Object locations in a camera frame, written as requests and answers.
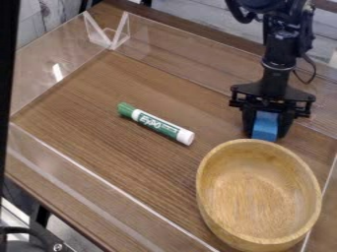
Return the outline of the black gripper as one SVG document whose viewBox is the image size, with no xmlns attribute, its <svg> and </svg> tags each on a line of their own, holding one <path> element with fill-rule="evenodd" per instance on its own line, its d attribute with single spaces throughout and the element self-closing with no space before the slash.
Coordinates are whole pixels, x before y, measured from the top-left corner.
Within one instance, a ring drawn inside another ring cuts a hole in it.
<svg viewBox="0 0 337 252">
<path fill-rule="evenodd" d="M 261 82 L 233 85 L 229 105 L 242 112 L 244 131 L 248 136 L 253 133 L 256 114 L 258 111 L 280 114 L 279 137 L 284 138 L 292 128 L 295 118 L 309 117 L 316 96 L 292 86 L 285 93 L 266 93 Z"/>
</svg>

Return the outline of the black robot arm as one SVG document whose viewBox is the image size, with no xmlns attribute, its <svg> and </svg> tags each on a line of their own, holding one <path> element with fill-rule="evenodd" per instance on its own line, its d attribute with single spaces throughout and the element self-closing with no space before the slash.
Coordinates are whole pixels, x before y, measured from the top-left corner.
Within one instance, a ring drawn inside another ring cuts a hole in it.
<svg viewBox="0 0 337 252">
<path fill-rule="evenodd" d="M 234 19 L 264 24 L 262 78 L 230 87 L 229 105 L 242 112 L 248 137 L 275 142 L 295 120 L 311 115 L 316 96 L 289 85 L 296 62 L 313 47 L 315 5 L 309 0 L 224 0 Z"/>
</svg>

